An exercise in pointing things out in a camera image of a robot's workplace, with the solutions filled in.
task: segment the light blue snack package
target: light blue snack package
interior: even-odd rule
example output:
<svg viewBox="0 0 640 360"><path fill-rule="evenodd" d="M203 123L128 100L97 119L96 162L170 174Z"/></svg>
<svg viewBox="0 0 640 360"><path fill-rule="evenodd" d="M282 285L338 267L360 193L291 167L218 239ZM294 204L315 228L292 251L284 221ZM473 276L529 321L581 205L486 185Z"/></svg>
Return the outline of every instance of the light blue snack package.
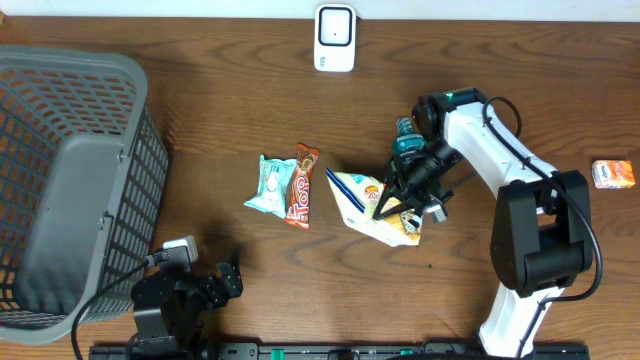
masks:
<svg viewBox="0 0 640 360"><path fill-rule="evenodd" d="M281 219L286 216L287 187L293 170L296 168L296 159L265 160L260 155L260 182L258 194L245 201L244 205L265 213L273 213Z"/></svg>

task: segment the wood grain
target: wood grain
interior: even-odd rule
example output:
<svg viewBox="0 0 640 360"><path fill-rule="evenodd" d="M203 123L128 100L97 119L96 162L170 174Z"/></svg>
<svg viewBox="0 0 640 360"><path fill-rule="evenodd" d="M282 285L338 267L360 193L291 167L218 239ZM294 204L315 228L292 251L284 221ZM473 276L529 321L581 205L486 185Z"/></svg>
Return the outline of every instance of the wood grain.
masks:
<svg viewBox="0 0 640 360"><path fill-rule="evenodd" d="M390 248L342 223L324 169L381 175L396 116L420 94L467 86L513 100L522 141L561 170L590 177L598 158L640 167L639 30L360 21L348 74L313 68L311 21L7 18L0 42L116 52L144 67L148 104L171 150L156 243L195 235L203 271L241 250L245 293L209 319L213 337L421 342L469 337L488 315L498 285L488 254L495 200L476 178L451 201L447 223L426 227L418 249ZM259 154L290 158L297 142L321 149L309 231L242 205L255 193ZM469 170L458 165L445 181ZM591 189L602 286L588 301L554 305L538 340L585 341L594 359L638 356L639 189ZM82 326L80 344L134 332L129 315ZM5 359L72 357L68 338L0 349Z"/></svg>

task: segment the white wall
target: white wall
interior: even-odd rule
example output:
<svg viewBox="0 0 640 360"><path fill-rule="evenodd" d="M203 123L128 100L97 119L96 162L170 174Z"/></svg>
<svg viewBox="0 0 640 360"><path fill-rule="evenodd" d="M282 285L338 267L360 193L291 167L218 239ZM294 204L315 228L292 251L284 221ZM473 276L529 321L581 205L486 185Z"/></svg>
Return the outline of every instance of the white wall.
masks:
<svg viewBox="0 0 640 360"><path fill-rule="evenodd" d="M7 15L311 19L318 0L0 0ZM344 0L363 19L640 21L640 0Z"/></svg>

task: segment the laundry basket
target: laundry basket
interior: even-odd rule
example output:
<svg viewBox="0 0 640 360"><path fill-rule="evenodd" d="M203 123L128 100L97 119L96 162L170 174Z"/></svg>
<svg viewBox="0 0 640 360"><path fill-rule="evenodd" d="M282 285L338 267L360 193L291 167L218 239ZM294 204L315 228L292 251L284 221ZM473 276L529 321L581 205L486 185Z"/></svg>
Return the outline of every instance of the laundry basket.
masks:
<svg viewBox="0 0 640 360"><path fill-rule="evenodd" d="M52 342L144 260L168 157L120 55L0 46L0 339ZM124 314L141 273L83 322Z"/></svg>

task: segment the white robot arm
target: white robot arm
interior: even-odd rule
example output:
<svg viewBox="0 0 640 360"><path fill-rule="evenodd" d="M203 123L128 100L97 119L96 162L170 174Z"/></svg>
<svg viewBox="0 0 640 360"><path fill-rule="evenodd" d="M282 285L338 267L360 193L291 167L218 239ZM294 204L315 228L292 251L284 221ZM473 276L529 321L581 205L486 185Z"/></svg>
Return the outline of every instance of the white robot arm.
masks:
<svg viewBox="0 0 640 360"><path fill-rule="evenodd" d="M412 208L430 214L435 223L445 221L444 205L453 193L443 191L439 179L466 158L496 197L490 253L500 287L480 340L489 355L526 355L548 311L546 303L591 266L597 242L589 225L586 179L577 171L560 173L537 158L477 89L421 96L413 119L426 145L419 151L394 148L373 218ZM390 197L401 206L381 213ZM555 222L539 226L538 215L555 216Z"/></svg>
<svg viewBox="0 0 640 360"><path fill-rule="evenodd" d="M452 148L466 158L480 177L489 186L495 197L498 189L520 180L525 183L541 180L531 169L524 166L511 151L496 140L484 125L482 103L474 102L458 106L447 113L444 122L444 138ZM535 157L498 119L493 107L489 106L488 115L492 117L494 128L512 144L521 154L531 159L531 163L548 176L556 169ZM538 302L546 297L560 296L564 289L553 286L538 290L531 296L521 298L516 291L508 289L502 283L498 289L491 314L480 327L480 340L489 355L515 357L527 327L533 318ZM533 349L534 335L544 318L544 311L538 318L533 333L526 341L522 356Z"/></svg>

